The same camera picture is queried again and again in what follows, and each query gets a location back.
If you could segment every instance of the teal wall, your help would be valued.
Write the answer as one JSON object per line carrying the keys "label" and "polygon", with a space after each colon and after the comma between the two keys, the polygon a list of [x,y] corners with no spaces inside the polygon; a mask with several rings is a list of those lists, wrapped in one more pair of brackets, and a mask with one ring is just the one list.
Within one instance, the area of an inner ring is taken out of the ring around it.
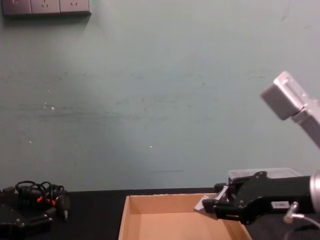
{"label": "teal wall", "polygon": [[0,187],[212,187],[319,151],[260,99],[283,70],[320,96],[317,0],[92,0],[0,18]]}

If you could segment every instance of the open cardboard box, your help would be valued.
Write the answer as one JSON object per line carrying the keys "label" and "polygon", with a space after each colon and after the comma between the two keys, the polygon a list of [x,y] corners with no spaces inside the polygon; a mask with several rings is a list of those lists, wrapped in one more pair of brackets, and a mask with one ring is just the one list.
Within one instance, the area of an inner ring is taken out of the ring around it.
{"label": "open cardboard box", "polygon": [[237,221],[194,212],[203,196],[127,196],[118,240],[252,240]]}

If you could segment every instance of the black table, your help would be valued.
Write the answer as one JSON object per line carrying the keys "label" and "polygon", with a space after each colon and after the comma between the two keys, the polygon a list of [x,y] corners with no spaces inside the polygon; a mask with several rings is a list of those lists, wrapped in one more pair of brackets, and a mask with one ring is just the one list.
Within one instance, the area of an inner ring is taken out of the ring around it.
{"label": "black table", "polygon": [[[126,196],[212,192],[213,188],[70,192],[71,213],[67,223],[56,218],[50,232],[40,233],[28,240],[118,240]],[[253,240],[283,240],[288,232],[291,233],[287,240],[320,239],[320,231],[314,227],[292,232],[302,225],[308,225],[308,222],[297,220],[293,224],[285,224],[282,215],[266,215],[247,226],[247,230]]]}

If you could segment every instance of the power outlet panel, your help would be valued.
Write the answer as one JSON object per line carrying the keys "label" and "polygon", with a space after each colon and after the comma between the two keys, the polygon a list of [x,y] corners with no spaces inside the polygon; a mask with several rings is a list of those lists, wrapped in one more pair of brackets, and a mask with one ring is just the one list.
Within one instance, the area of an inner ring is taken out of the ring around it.
{"label": "power outlet panel", "polygon": [[59,0],[30,0],[32,14],[59,14]]}
{"label": "power outlet panel", "polygon": [[0,0],[3,14],[7,16],[30,15],[30,0]]}
{"label": "power outlet panel", "polygon": [[89,0],[0,0],[5,16],[90,15]]}
{"label": "power outlet panel", "polygon": [[61,13],[90,13],[89,0],[60,0]]}

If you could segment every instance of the sticker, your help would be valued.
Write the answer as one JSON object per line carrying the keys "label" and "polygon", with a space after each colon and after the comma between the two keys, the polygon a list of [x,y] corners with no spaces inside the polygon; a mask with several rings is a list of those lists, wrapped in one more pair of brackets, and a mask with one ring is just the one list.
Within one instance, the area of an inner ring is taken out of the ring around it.
{"label": "sticker", "polygon": [[288,209],[290,204],[288,201],[272,201],[271,202],[273,209]]}

